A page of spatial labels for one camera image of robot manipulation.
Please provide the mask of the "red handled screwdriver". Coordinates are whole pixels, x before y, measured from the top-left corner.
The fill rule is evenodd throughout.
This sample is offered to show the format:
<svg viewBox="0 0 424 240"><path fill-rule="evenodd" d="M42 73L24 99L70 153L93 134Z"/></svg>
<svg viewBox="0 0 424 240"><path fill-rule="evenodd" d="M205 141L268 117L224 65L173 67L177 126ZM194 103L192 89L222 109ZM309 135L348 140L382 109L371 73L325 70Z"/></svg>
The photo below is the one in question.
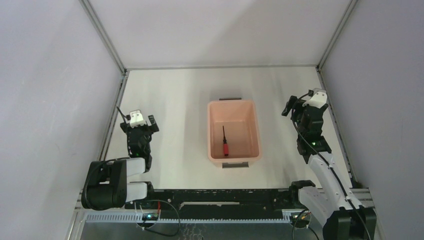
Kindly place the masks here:
<svg viewBox="0 0 424 240"><path fill-rule="evenodd" d="M224 154L225 157L228 157L229 156L229 146L228 146L228 143L227 143L224 126L222 126L222 133L223 133L223 154Z"/></svg>

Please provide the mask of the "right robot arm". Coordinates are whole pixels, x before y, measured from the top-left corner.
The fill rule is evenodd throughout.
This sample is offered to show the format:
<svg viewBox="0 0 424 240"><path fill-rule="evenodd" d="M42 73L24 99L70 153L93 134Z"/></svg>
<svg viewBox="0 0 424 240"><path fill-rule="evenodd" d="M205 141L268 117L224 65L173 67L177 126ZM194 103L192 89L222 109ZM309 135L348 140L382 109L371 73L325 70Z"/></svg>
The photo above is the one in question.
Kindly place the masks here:
<svg viewBox="0 0 424 240"><path fill-rule="evenodd" d="M355 196L339 176L332 150L323 136L323 115L327 100L313 103L314 97L326 97L324 92L309 92L300 97L292 95L282 111L290 116L297 133L297 151L314 172L323 193L311 180L294 181L290 185L289 203L311 213L322 226L325 240L373 240L377 215Z"/></svg>

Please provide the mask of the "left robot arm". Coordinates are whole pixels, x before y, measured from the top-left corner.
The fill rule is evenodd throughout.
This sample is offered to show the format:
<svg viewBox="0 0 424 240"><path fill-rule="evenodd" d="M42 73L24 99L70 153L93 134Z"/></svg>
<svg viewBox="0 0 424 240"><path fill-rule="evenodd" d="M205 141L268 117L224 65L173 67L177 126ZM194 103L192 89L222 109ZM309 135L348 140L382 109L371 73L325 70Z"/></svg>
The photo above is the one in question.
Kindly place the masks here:
<svg viewBox="0 0 424 240"><path fill-rule="evenodd" d="M90 163L81 193L81 204L85 209L104 211L121 208L136 201L149 209L157 196L149 190L149 182L130 182L129 177L147 173L151 169L151 141L159 132L153 115L144 118L140 111L125 116L120 124L126 135L126 157Z"/></svg>

